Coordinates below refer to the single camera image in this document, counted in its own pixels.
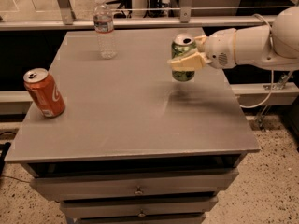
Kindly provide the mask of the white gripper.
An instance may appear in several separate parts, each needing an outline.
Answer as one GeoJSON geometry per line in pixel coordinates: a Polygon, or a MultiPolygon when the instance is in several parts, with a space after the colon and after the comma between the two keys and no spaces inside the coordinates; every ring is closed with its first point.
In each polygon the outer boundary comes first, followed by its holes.
{"type": "Polygon", "coordinates": [[[179,56],[168,60],[173,71],[196,71],[208,63],[216,69],[231,69],[236,67],[234,57],[234,42],[236,29],[219,30],[207,37],[197,36],[194,41],[197,49],[204,52],[195,52],[189,56],[179,56]]]}

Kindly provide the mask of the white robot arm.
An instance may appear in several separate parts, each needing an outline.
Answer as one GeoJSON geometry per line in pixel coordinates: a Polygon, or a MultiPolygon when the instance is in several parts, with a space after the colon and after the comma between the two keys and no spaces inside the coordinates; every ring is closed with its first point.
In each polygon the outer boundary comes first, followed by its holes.
{"type": "Polygon", "coordinates": [[[272,24],[225,29],[197,36],[196,47],[168,61],[174,71],[196,71],[205,65],[230,69],[253,65],[264,70],[299,69],[299,7],[280,12],[272,24]]]}

